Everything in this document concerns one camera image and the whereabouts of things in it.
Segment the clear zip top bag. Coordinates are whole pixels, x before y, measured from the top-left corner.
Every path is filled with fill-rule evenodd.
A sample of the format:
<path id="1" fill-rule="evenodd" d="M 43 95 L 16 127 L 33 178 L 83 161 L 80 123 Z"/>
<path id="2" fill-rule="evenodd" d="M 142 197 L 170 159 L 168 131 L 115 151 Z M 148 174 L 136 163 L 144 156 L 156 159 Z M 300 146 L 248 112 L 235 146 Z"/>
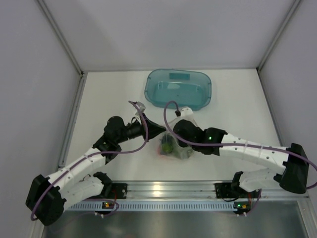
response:
<path id="1" fill-rule="evenodd" d="M 167 130 L 158 138 L 158 147 L 161 147 L 162 142 L 172 142 L 174 150 L 167 157 L 187 160 L 193 156 L 194 150 L 190 147 L 181 147 L 178 145 L 177 139 Z"/>

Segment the fake green melon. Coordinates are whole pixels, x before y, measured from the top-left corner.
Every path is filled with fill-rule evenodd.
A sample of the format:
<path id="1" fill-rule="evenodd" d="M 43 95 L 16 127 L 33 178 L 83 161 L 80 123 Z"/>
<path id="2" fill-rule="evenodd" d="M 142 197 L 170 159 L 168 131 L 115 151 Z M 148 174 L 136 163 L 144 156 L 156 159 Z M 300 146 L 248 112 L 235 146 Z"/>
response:
<path id="1" fill-rule="evenodd" d="M 174 150 L 172 142 L 162 142 L 161 143 L 161 153 L 164 155 L 171 154 Z"/>

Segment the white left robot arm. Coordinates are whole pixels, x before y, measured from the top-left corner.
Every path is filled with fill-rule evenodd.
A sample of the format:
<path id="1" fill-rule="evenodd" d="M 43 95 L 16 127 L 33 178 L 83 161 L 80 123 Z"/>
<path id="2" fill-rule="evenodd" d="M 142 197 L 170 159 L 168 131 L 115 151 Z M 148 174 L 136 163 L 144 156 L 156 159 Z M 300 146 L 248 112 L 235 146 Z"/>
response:
<path id="1" fill-rule="evenodd" d="M 165 127 L 145 115 L 133 118 L 128 124 L 119 116 L 111 117 L 103 135 L 83 156 L 53 174 L 33 179 L 26 199 L 31 220 L 40 220 L 44 226 L 49 226 L 78 202 L 91 197 L 109 197 L 113 190 L 112 180 L 97 169 L 123 153 L 121 143 L 137 137 L 148 142 L 165 131 Z"/>

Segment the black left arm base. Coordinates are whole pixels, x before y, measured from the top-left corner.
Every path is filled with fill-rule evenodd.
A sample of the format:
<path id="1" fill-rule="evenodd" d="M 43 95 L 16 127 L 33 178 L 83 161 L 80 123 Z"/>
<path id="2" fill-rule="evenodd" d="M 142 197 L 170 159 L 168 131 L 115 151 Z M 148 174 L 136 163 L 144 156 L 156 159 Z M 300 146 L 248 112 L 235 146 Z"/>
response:
<path id="1" fill-rule="evenodd" d="M 94 175 L 103 185 L 101 193 L 94 196 L 94 199 L 126 199 L 127 184 L 113 182 L 105 173 L 96 172 Z"/>

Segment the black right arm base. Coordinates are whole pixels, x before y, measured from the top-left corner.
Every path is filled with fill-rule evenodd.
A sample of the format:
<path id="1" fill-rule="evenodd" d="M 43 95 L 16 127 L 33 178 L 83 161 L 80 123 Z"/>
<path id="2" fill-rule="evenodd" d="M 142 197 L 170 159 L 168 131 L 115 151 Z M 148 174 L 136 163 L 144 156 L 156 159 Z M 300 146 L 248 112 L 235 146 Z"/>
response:
<path id="1" fill-rule="evenodd" d="M 236 172 L 231 182 L 216 183 L 215 192 L 216 197 L 225 201 L 235 201 L 239 198 L 247 198 L 248 193 L 239 185 L 239 179 L 243 172 Z"/>

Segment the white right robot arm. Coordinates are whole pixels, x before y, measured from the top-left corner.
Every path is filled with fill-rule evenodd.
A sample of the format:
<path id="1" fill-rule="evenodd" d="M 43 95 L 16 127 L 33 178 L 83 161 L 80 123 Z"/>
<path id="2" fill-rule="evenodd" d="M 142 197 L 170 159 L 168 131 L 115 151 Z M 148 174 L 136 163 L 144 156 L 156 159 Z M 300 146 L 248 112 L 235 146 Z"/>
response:
<path id="1" fill-rule="evenodd" d="M 295 194 L 304 194 L 307 190 L 309 162 L 299 144 L 262 146 L 222 129 L 201 129 L 185 119 L 176 123 L 173 132 L 181 147 L 191 146 L 194 151 L 205 155 L 230 157 L 262 166 L 257 171 L 235 173 L 231 184 L 235 196 L 242 197 L 257 189 L 278 186 Z"/>

